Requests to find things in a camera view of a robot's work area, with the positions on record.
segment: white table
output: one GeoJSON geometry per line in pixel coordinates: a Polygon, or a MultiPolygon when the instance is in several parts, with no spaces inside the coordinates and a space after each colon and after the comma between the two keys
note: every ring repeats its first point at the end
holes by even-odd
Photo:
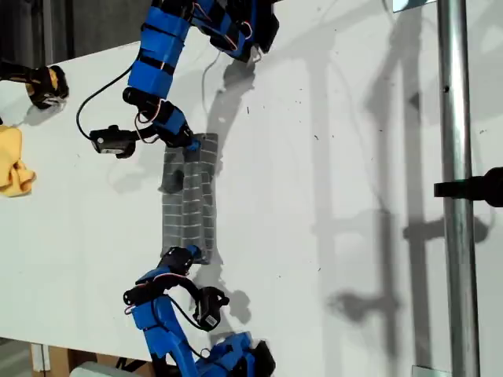
{"type": "MultiPolygon", "coordinates": [[[[499,8],[468,9],[476,174],[501,165],[499,8]]],[[[435,6],[389,17],[380,2],[289,0],[277,15],[281,29],[254,89],[237,86],[224,98],[224,117],[238,106],[216,178],[224,264],[204,267],[204,283],[245,295],[218,331],[266,339],[276,376],[399,377],[415,363],[450,370],[442,200],[433,198],[441,180],[435,6]]],[[[0,199],[2,337],[149,358],[122,295],[159,260],[164,146],[138,143],[119,161],[98,155],[75,126],[84,98],[137,51],[64,62],[71,96],[58,113],[34,111],[22,86],[0,84],[0,114],[20,125],[23,159],[38,175],[31,195],[0,199]]],[[[201,94],[215,57],[192,31],[169,98],[195,132],[218,129],[204,103],[222,88],[227,57],[201,94]]],[[[125,85],[89,104],[87,130],[133,129],[125,85]]],[[[475,214],[486,225],[501,220],[485,203],[475,214]]],[[[479,238],[483,375],[501,375],[503,230],[491,225],[479,238]]],[[[195,348],[209,345],[181,321],[195,348]]]]}

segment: silver pole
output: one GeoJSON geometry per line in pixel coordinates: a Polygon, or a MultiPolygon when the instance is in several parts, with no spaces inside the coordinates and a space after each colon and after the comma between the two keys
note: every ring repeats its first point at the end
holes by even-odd
{"type": "MultiPolygon", "coordinates": [[[[465,0],[438,0],[443,180],[472,176],[465,0]]],[[[453,377],[480,377],[473,205],[444,199],[453,377]]]]}

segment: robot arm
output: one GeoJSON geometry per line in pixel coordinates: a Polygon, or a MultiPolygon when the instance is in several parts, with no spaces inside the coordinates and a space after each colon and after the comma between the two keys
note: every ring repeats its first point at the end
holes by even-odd
{"type": "Polygon", "coordinates": [[[200,249],[195,246],[172,247],[156,269],[146,273],[133,289],[124,293],[124,302],[133,308],[130,312],[137,328],[144,332],[156,375],[271,376],[276,364],[267,344],[260,342],[253,349],[247,334],[231,335],[215,345],[208,358],[194,361],[193,353],[197,352],[189,345],[174,314],[171,297],[164,292],[175,286],[185,288],[196,303],[193,315],[196,323],[192,325],[203,331],[211,331],[218,326],[220,309],[229,304],[229,299],[214,287],[199,289],[186,277],[199,253],[200,249]],[[166,364],[167,354],[173,357],[177,367],[166,364]]]}
{"type": "Polygon", "coordinates": [[[216,0],[154,0],[141,28],[141,46],[133,63],[123,99],[138,108],[151,126],[137,133],[119,130],[91,132],[100,153],[127,158],[134,143],[145,135],[158,135],[167,146],[196,150],[200,143],[183,112],[164,101],[191,26],[210,37],[210,43],[230,57],[248,61],[252,48],[268,52],[279,28],[272,3],[275,0],[229,0],[226,8],[216,0]]]}

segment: yellow cloth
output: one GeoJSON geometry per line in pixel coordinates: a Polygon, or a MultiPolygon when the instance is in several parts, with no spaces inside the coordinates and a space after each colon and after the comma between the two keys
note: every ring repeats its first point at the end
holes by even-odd
{"type": "Polygon", "coordinates": [[[35,172],[21,161],[21,131],[0,125],[0,194],[23,195],[31,191],[35,172]]]}

